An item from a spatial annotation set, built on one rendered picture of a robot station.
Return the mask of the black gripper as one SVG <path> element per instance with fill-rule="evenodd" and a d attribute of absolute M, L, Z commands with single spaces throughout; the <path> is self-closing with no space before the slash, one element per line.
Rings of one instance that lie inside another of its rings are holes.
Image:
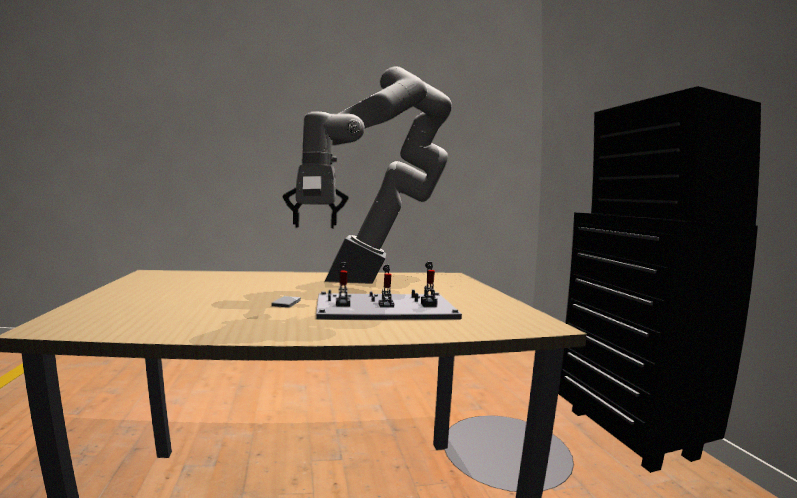
<path fill-rule="evenodd" d="M 321 196 L 303 196 L 303 175 L 321 175 Z M 332 209 L 331 228 L 334 229 L 334 225 L 337 225 L 337 212 L 344 207 L 349 197 L 335 188 L 334 175 L 334 166 L 331 166 L 331 164 L 302 163 L 302 165 L 299 166 L 296 188 L 282 196 L 287 206 L 293 211 L 293 225 L 295 225 L 295 228 L 298 228 L 298 208 L 302 204 L 329 205 Z M 333 186 L 331 186 L 331 184 Z M 289 197 L 295 193 L 297 203 L 294 206 Z M 334 205 L 335 194 L 342 198 L 341 203 L 337 207 Z"/>

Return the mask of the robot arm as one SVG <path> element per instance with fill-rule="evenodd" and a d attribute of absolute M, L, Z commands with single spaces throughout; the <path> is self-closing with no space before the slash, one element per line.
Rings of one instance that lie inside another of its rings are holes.
<path fill-rule="evenodd" d="M 412 106 L 423 112 L 414 119 L 400 155 L 426 174 L 402 162 L 391 163 L 357 236 L 351 236 L 359 245 L 383 254 L 381 247 L 402 206 L 400 193 L 427 201 L 445 168 L 448 154 L 432 141 L 448 118 L 452 103 L 445 94 L 400 67 L 387 69 L 380 85 L 383 90 L 338 114 L 307 113 L 302 163 L 337 162 L 332 145 L 355 142 L 362 137 L 364 127 L 389 121 Z"/>

